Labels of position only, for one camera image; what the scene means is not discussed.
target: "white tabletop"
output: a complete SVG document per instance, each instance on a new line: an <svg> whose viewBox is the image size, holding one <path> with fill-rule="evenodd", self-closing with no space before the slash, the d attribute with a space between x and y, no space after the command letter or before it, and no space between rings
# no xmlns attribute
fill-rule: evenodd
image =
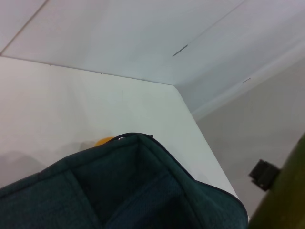
<svg viewBox="0 0 305 229"><path fill-rule="evenodd" d="M0 57L0 187L127 132L236 196L175 87Z"/></svg>

